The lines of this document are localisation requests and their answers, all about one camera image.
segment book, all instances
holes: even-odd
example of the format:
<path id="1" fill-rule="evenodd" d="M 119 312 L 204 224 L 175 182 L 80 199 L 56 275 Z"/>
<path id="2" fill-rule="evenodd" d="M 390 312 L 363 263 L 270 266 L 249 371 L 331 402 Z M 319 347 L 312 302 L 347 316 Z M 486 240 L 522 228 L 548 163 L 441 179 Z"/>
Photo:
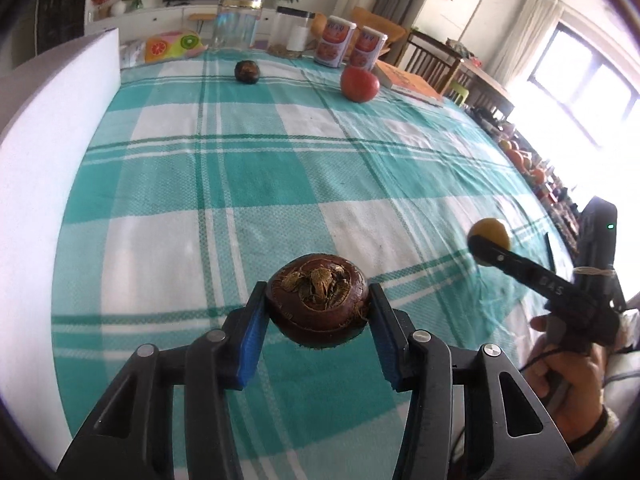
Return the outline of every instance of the book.
<path id="1" fill-rule="evenodd" d="M 384 61 L 377 61 L 371 71 L 385 88 L 430 105 L 442 106 L 442 96 L 417 74 L 410 74 Z"/>

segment black lid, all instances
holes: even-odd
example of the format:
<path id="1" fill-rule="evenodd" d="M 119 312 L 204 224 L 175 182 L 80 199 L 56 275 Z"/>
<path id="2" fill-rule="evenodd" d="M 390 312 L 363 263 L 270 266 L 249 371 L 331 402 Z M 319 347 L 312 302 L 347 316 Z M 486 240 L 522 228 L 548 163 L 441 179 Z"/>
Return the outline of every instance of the black lid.
<path id="1" fill-rule="evenodd" d="M 287 16 L 297 16 L 298 18 L 313 19 L 316 14 L 314 12 L 308 12 L 308 10 L 292 9 L 291 7 L 278 7 L 276 9 L 278 14 L 286 14 Z"/>

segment glass jar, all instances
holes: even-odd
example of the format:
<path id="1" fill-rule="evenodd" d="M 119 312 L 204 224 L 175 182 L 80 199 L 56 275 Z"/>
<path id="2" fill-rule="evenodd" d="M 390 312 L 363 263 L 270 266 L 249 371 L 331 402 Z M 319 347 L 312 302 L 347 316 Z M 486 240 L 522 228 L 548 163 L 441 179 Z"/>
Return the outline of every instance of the glass jar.
<path id="1" fill-rule="evenodd" d="M 262 0 L 218 0 L 211 47 L 252 48 L 261 15 Z"/>
<path id="2" fill-rule="evenodd" d="M 278 7 L 271 26 L 267 52 L 289 59 L 302 56 L 315 16 L 313 12 L 306 10 Z"/>

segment plaid tablecloth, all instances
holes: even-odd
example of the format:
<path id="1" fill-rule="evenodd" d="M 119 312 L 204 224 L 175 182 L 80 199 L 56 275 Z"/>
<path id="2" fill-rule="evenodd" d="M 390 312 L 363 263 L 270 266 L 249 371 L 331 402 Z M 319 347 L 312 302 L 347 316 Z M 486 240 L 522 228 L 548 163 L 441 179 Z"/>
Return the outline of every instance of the plaid tablecloth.
<path id="1" fill-rule="evenodd" d="M 56 257 L 52 337 L 73 433 L 138 345 L 190 343 L 305 253 L 350 259 L 450 344 L 492 340 L 517 360 L 529 341 L 523 320 L 542 298 L 476 266 L 466 232 L 503 218 L 514 250 L 546 266 L 543 234 L 558 234 L 484 132 L 451 104 L 383 89 L 358 105 L 336 70 L 249 56 L 254 86 L 233 78 L 233 53 L 122 73 Z M 180 389 L 175 400 L 184 468 Z M 390 478 L 407 400 L 384 381 L 368 329 L 311 351 L 271 326 L 256 377 L 229 395 L 245 478 Z"/>

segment human hand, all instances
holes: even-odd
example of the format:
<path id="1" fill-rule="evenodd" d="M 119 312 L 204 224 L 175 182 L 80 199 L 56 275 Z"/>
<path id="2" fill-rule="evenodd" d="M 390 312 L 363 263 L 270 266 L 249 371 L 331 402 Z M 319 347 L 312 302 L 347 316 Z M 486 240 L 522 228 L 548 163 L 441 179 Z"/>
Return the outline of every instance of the human hand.
<path id="1" fill-rule="evenodd" d="M 531 327 L 539 332 L 546 330 L 546 316 L 538 316 L 531 320 Z M 530 362 L 542 352 L 557 348 L 546 342 L 546 334 L 536 341 L 529 359 Z M 602 379 L 606 366 L 604 348 L 591 346 L 591 354 L 583 356 L 574 352 L 562 352 L 550 355 L 533 364 L 524 372 L 531 389 L 543 398 L 549 393 L 549 384 L 545 374 L 555 370 L 561 374 L 569 384 L 569 389 L 562 404 L 552 415 L 558 430 L 565 442 L 573 442 L 587 434 L 602 414 Z"/>

